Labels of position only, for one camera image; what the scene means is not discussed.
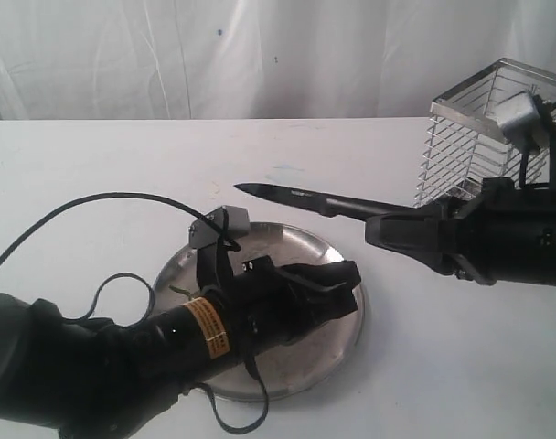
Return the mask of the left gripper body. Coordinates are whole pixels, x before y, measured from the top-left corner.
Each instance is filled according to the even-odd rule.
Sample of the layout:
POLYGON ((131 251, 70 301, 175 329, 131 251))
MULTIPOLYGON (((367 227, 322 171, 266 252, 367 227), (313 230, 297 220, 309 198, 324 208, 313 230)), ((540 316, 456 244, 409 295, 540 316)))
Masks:
POLYGON ((277 265, 265 255, 235 273, 227 255, 199 255, 198 287, 201 361, 243 361, 315 327, 312 264, 277 265))

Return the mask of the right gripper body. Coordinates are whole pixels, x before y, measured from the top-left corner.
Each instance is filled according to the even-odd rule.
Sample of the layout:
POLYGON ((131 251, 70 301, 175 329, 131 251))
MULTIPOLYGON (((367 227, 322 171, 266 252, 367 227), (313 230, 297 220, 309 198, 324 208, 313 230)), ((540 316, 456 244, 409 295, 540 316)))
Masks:
POLYGON ((451 253, 461 266, 454 277, 490 286, 493 279, 482 262, 480 231, 476 226, 476 214, 482 210, 482 203, 482 200, 433 200, 423 207, 423 212, 440 219, 441 252, 451 253))

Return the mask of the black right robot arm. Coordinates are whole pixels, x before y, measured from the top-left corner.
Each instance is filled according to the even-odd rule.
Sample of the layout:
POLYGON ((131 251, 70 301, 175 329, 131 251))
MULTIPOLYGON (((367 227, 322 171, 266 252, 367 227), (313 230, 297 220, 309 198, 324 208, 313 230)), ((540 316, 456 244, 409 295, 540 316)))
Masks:
POLYGON ((444 196, 368 219, 365 241, 481 285, 556 286, 556 188, 490 178, 470 200, 444 196))

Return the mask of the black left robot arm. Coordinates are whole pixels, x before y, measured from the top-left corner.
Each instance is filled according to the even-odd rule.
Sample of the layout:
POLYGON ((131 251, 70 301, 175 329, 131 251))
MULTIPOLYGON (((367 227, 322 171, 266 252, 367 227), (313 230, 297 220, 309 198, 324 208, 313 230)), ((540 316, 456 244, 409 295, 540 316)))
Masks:
POLYGON ((352 261, 276 267, 261 257, 128 327, 0 293, 0 419, 64 438, 127 438, 227 369, 260 381, 256 356, 354 313, 359 282, 352 261))

